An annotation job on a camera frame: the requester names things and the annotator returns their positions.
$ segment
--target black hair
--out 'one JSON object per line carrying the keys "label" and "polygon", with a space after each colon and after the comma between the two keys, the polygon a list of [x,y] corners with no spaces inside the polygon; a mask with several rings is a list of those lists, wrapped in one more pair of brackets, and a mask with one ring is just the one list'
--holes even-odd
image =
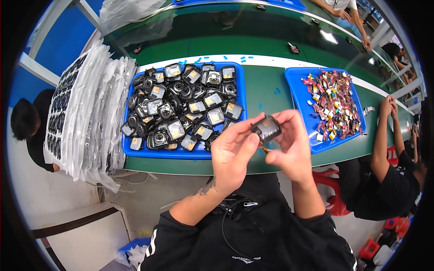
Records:
{"label": "black hair", "polygon": [[17,140],[29,139],[35,131],[37,123],[36,110],[32,104],[22,98],[13,107],[10,126],[13,137]]}

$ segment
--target stack of plastic bags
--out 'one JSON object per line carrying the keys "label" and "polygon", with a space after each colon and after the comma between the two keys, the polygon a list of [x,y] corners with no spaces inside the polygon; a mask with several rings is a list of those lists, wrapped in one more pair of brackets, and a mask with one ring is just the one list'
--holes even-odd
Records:
{"label": "stack of plastic bags", "polygon": [[[64,121],[56,133],[49,131],[53,129],[48,129],[47,122],[44,157],[46,163],[58,164],[74,181],[101,183],[117,192],[120,185],[107,172],[124,166],[120,127],[129,84],[137,67],[135,59],[110,59],[109,49],[102,40],[96,41],[62,73],[55,93],[63,93],[58,88],[70,91],[69,101],[60,112]],[[84,61],[78,69],[81,59]],[[76,76],[75,80],[69,79],[70,73]],[[51,107],[56,107],[56,97],[55,94],[52,98],[48,119],[56,114],[51,113]],[[56,146],[58,153],[48,144],[53,137],[60,141],[59,147]]]}

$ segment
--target black sweatshirt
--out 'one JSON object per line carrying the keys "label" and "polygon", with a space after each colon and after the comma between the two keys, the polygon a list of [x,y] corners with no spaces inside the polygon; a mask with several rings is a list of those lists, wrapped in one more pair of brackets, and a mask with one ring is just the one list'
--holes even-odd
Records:
{"label": "black sweatshirt", "polygon": [[269,201],[238,221],[226,218],[225,236],[242,255],[223,239],[222,217],[208,214],[198,225],[188,226],[169,211],[162,213],[138,270],[355,270],[352,250],[336,233],[327,211],[301,219],[286,202]]}

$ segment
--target black t-shirt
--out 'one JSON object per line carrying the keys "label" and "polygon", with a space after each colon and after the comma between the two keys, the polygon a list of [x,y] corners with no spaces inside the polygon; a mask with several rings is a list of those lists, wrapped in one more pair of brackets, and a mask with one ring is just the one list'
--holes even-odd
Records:
{"label": "black t-shirt", "polygon": [[54,172],[53,164],[46,164],[44,159],[43,144],[45,141],[45,131],[47,129],[48,110],[51,104],[55,89],[45,89],[38,94],[33,102],[33,106],[39,114],[41,126],[32,139],[27,140],[27,150],[36,165],[47,171]]}
{"label": "black t-shirt", "polygon": [[401,48],[399,47],[398,44],[391,42],[385,44],[382,48],[390,56],[392,60],[395,56],[399,59],[399,51],[401,50]]}
{"label": "black t-shirt", "polygon": [[389,166],[386,177],[380,184],[377,177],[371,177],[359,187],[360,198],[354,207],[354,216],[368,220],[387,220],[400,216],[412,208],[421,188],[413,175],[416,164],[404,150],[398,166]]}
{"label": "black t-shirt", "polygon": [[138,271],[330,270],[351,271],[352,250],[335,231],[328,211],[312,219],[296,217],[278,201],[254,206],[238,221],[208,214],[196,226],[182,224],[169,211],[160,215]]}

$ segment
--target white stripe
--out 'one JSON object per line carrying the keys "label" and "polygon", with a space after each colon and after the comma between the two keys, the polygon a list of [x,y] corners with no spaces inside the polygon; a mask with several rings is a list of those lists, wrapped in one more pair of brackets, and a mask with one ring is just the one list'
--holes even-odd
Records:
{"label": "white stripe", "polygon": [[154,255],[155,253],[155,238],[157,238],[157,229],[154,230],[154,233],[152,234],[152,238],[151,238],[151,248],[152,248],[151,255]]}
{"label": "white stripe", "polygon": [[[194,63],[197,60],[200,59],[200,63],[205,62],[235,62],[241,65],[254,65],[254,66],[268,66],[268,67],[279,67],[279,68],[290,68],[290,67],[319,67],[319,68],[326,68],[325,66],[295,60],[295,59],[286,59],[283,57],[275,57],[275,56],[258,56],[258,55],[209,55],[209,56],[189,56],[187,58],[179,58],[179,59],[171,59],[171,60],[164,60],[152,64],[146,64],[144,66],[140,66],[137,69],[137,72],[144,72],[146,69],[150,69],[152,67],[154,68],[161,68],[164,66],[167,66],[172,63],[178,63],[178,62],[186,62],[186,63]],[[388,96],[389,94],[385,92],[384,90],[374,86],[371,83],[368,83],[358,77],[351,76],[353,83],[355,85],[359,85],[361,87],[367,88],[383,97]],[[408,107],[406,107],[403,103],[401,103],[398,100],[395,100],[396,104],[404,108],[407,112],[414,115],[412,111],[408,110]]]}

